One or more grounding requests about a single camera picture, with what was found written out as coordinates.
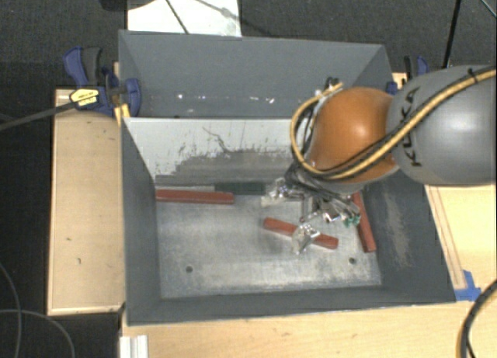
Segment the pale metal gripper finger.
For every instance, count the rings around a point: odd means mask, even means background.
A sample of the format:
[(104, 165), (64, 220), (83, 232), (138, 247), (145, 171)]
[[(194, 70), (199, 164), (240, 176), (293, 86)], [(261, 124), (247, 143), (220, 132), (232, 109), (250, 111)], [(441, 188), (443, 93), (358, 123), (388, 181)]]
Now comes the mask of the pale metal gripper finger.
[(308, 239), (307, 228), (305, 225), (299, 225), (291, 236), (292, 251), (300, 255), (306, 247)]
[(304, 226), (304, 250), (306, 250), (321, 235), (321, 232), (311, 225)]

